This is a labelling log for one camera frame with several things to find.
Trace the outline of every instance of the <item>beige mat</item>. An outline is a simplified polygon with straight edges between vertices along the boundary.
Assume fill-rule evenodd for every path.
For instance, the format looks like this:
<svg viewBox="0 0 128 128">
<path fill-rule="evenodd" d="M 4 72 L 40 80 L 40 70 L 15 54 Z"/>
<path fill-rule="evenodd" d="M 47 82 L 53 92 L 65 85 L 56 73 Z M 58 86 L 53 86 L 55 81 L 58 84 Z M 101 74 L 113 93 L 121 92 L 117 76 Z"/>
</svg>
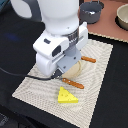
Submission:
<svg viewBox="0 0 128 128">
<path fill-rule="evenodd" d="M 85 86 L 78 89 L 67 85 L 59 80 L 39 81 L 25 78 L 20 86 L 13 93 L 13 97 L 31 104 L 41 110 L 51 113 L 80 128 L 88 128 L 94 112 L 98 94 L 102 85 L 104 74 L 107 68 L 112 45 L 102 42 L 88 40 L 87 45 L 82 49 L 84 56 L 97 59 L 96 63 L 86 62 L 84 70 L 75 79 Z M 34 65 L 29 75 L 44 77 Z M 59 104 L 57 97 L 60 86 L 63 86 L 70 93 L 79 99 L 78 103 Z"/>
</svg>

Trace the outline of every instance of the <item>bowl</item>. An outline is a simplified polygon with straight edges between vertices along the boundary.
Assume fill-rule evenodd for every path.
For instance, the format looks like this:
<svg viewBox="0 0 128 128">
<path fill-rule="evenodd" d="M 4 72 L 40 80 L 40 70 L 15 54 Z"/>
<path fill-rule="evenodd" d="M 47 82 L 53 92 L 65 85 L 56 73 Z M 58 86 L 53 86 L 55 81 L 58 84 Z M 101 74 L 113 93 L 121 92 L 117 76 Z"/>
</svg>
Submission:
<svg viewBox="0 0 128 128">
<path fill-rule="evenodd" d="M 119 24 L 125 30 L 128 30 L 128 4 L 122 5 L 117 9 Z"/>
<path fill-rule="evenodd" d="M 99 21 L 102 6 L 97 2 L 85 2 L 80 6 L 80 22 L 93 24 Z"/>
</svg>

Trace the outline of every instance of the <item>dark table surface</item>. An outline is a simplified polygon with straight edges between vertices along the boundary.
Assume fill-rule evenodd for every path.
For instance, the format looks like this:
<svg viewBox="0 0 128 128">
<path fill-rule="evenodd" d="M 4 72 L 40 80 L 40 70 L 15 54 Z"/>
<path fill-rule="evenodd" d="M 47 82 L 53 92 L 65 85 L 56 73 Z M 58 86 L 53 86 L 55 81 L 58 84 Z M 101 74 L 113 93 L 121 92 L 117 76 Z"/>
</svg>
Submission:
<svg viewBox="0 0 128 128">
<path fill-rule="evenodd" d="M 9 72 L 27 74 L 35 64 L 33 43 L 44 28 L 43 23 L 24 20 L 11 6 L 6 7 L 0 15 L 0 67 Z M 113 45 L 90 128 L 128 128 L 128 44 L 94 35 L 89 35 L 89 38 Z M 13 98 L 12 94 L 23 79 L 0 71 L 0 105 L 51 128 L 76 128 Z"/>
</svg>

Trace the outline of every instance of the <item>wooden handle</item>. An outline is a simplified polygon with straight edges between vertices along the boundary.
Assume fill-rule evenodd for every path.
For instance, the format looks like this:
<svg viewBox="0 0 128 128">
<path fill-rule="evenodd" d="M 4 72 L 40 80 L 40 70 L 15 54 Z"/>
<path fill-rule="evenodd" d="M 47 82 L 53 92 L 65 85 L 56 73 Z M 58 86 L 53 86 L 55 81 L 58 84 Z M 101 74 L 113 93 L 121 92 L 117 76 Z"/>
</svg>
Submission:
<svg viewBox="0 0 128 128">
<path fill-rule="evenodd" d="M 92 58 L 85 57 L 85 56 L 82 56 L 81 59 L 82 59 L 82 60 L 89 61 L 89 62 L 92 62 L 92 63 L 95 63 L 95 62 L 96 62 L 96 59 L 92 59 Z"/>
<path fill-rule="evenodd" d="M 76 83 L 76 82 L 74 82 L 74 81 L 71 81 L 71 80 L 68 80 L 68 79 L 65 79 L 65 78 L 62 79 L 62 81 L 63 81 L 64 83 L 67 83 L 67 84 L 69 84 L 69 85 L 75 86 L 75 87 L 77 87 L 77 88 L 84 89 L 84 86 L 83 86 L 82 84 Z"/>
</svg>

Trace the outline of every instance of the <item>cheese wedge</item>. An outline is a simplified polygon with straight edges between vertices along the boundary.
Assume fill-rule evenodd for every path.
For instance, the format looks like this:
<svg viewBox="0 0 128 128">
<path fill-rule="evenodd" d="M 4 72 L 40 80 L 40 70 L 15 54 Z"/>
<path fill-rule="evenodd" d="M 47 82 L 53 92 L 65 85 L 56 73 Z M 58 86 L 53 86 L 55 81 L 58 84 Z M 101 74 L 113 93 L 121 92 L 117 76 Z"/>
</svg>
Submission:
<svg viewBox="0 0 128 128">
<path fill-rule="evenodd" d="M 78 99 L 64 89 L 64 87 L 60 87 L 58 103 L 78 103 Z"/>
</svg>

